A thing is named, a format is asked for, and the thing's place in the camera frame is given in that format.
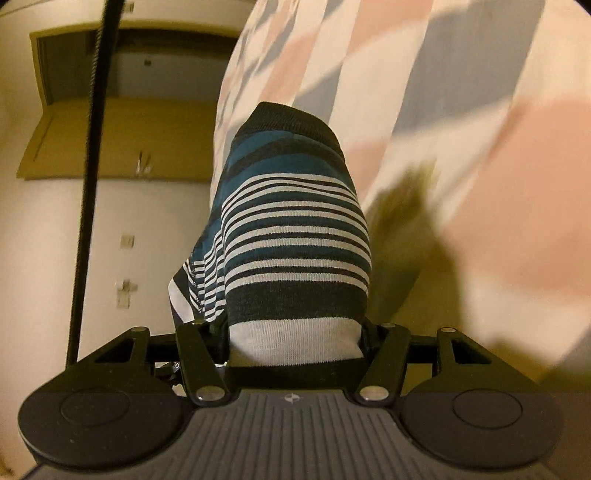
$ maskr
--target silver screw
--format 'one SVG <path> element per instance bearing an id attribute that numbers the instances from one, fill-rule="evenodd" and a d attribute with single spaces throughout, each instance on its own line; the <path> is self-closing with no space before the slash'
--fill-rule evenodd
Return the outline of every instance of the silver screw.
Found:
<path id="1" fill-rule="evenodd" d="M 215 387 L 214 385 L 207 385 L 206 387 L 201 387 L 197 390 L 195 395 L 197 395 L 197 398 L 201 401 L 218 401 L 226 395 L 226 391 L 223 388 Z"/>
<path id="2" fill-rule="evenodd" d="M 368 387 L 363 387 L 359 391 L 359 395 L 361 395 L 361 398 L 366 401 L 381 401 L 386 400 L 390 395 L 390 392 L 384 387 L 370 385 Z"/>

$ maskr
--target white wall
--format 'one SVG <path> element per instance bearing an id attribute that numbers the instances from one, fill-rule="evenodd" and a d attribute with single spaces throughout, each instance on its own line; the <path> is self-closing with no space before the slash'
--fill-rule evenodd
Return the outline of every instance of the white wall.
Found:
<path id="1" fill-rule="evenodd" d="M 239 29 L 250 8 L 139 0 L 134 15 Z M 29 32 L 97 21 L 100 9 L 97 0 L 52 0 L 0 16 L 0 136 L 8 126 L 0 141 L 0 450 L 17 476 L 34 464 L 18 434 L 19 406 L 64 368 L 82 195 L 78 180 L 15 178 L 41 116 Z M 172 331 L 166 286 L 206 223 L 208 195 L 205 184 L 99 183 L 81 356 L 131 326 Z M 134 249 L 119 249 L 122 233 L 135 235 Z M 139 285 L 129 310 L 115 309 L 123 278 Z"/>

